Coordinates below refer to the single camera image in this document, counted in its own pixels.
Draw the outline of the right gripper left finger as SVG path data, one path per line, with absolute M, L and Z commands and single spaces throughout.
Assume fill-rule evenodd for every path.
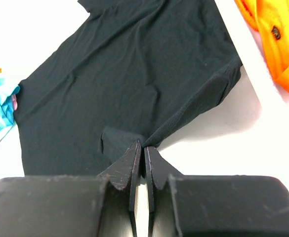
M 141 145 L 97 176 L 0 179 L 0 237 L 134 237 Z

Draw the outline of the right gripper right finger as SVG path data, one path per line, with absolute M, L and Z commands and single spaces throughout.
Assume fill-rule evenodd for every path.
M 270 176 L 184 175 L 144 149 L 151 237 L 289 237 L 289 192 Z

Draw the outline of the black t-shirt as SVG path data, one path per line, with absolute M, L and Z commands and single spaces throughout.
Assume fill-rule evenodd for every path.
M 20 82 L 25 175 L 97 175 L 157 147 L 241 76 L 212 0 L 82 0 L 86 21 Z

